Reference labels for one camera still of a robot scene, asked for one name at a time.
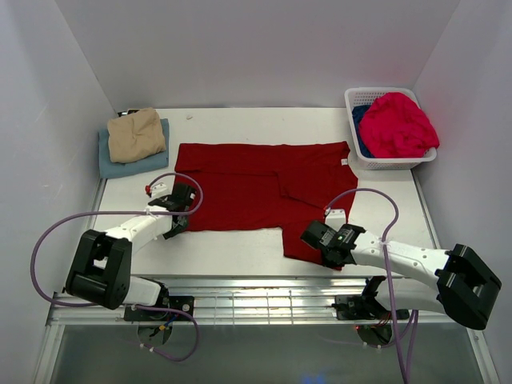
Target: dark red cloth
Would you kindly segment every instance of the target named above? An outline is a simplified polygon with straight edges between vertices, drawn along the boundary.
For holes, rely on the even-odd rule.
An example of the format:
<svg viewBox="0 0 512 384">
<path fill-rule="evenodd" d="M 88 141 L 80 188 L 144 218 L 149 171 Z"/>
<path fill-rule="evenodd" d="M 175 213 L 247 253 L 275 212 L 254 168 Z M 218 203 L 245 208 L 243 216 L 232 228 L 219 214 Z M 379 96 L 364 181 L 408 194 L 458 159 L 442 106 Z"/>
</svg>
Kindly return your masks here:
<svg viewBox="0 0 512 384">
<path fill-rule="evenodd" d="M 341 160 L 346 142 L 310 146 L 181 144 L 176 172 L 195 178 L 204 192 L 188 230 L 282 228 L 284 255 L 322 263 L 300 236 L 323 207 L 358 180 Z M 350 212 L 354 196 L 335 205 Z"/>
<path fill-rule="evenodd" d="M 374 101 L 359 124 L 361 139 L 376 158 L 422 158 L 439 147 L 426 114 L 399 92 Z"/>
</svg>

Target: white plastic basket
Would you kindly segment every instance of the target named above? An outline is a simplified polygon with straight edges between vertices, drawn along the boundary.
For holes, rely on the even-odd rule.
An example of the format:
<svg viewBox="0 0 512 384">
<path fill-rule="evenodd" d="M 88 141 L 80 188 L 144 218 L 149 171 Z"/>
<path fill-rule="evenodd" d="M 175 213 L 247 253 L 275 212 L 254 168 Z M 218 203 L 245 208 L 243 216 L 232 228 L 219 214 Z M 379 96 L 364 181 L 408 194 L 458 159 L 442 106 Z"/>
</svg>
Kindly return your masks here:
<svg viewBox="0 0 512 384">
<path fill-rule="evenodd" d="M 437 155 L 435 148 L 430 148 L 422 158 L 367 158 L 362 155 L 361 149 L 359 148 L 358 136 L 355 132 L 354 120 L 352 119 L 352 109 L 356 106 L 372 104 L 376 98 L 380 98 L 389 92 L 400 92 L 408 96 L 419 106 L 413 91 L 406 88 L 366 87 L 350 88 L 345 91 L 345 103 L 349 115 L 350 130 L 352 131 L 355 151 L 358 154 L 358 164 L 361 168 L 368 170 L 410 170 L 422 162 L 431 162 Z"/>
</svg>

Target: beige cloth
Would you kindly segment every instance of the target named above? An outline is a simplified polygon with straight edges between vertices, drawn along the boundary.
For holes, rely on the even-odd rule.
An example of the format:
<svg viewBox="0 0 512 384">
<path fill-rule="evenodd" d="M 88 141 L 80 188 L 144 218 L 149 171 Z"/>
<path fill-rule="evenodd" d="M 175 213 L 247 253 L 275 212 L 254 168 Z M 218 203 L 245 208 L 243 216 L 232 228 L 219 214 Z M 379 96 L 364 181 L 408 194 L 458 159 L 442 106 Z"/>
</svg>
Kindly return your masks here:
<svg viewBox="0 0 512 384">
<path fill-rule="evenodd" d="M 166 150 L 162 124 L 154 108 L 112 118 L 107 129 L 112 162 L 136 162 Z"/>
</svg>

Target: blue folded cloth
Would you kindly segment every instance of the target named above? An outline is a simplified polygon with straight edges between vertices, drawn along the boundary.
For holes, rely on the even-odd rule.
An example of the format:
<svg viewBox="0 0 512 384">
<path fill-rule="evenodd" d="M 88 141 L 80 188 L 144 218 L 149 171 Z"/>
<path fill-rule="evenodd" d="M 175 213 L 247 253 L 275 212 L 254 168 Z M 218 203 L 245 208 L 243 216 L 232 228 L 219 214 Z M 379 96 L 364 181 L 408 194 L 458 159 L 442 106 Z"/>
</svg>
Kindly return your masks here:
<svg viewBox="0 0 512 384">
<path fill-rule="evenodd" d="M 158 154 L 152 154 L 136 162 L 121 164 L 110 161 L 109 131 L 104 128 L 99 131 L 99 174 L 102 178 L 123 178 L 133 174 L 149 172 L 166 168 L 169 165 L 169 121 L 166 118 L 160 120 L 163 135 L 166 138 L 166 150 Z"/>
<path fill-rule="evenodd" d="M 362 142 L 361 135 L 359 134 L 359 123 L 364 117 L 365 113 L 371 106 L 356 106 L 352 109 L 352 119 L 354 120 L 355 133 L 358 136 L 359 149 L 361 154 L 366 158 L 374 158 L 371 152 L 366 148 L 365 143 Z"/>
</svg>

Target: white table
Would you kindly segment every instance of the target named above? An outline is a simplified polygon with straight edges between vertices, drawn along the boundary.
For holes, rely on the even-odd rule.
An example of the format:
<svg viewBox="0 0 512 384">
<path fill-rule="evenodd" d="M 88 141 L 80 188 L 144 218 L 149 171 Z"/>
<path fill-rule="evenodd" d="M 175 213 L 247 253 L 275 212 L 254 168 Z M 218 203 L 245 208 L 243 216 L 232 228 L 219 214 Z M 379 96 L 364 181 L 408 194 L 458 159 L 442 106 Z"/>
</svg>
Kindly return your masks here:
<svg viewBox="0 0 512 384">
<path fill-rule="evenodd" d="M 390 232 L 393 240 L 432 247 L 422 205 L 409 170 L 360 170 L 356 163 L 346 109 L 240 108 L 158 110 L 170 124 L 170 166 L 128 178 L 108 180 L 100 210 L 141 210 L 148 201 L 144 186 L 174 169 L 182 142 L 218 144 L 314 144 L 348 141 L 349 165 L 360 187 L 376 188 L 398 204 L 400 219 Z M 172 178 L 165 180 L 169 186 Z M 356 194 L 349 222 L 380 234 L 393 217 L 387 200 Z M 94 228 L 106 230 L 126 217 L 98 217 Z M 132 274 L 190 277 L 366 277 L 384 274 L 379 268 L 346 266 L 331 270 L 282 255 L 281 230 L 185 232 L 170 240 L 159 239 L 132 259 Z"/>
</svg>

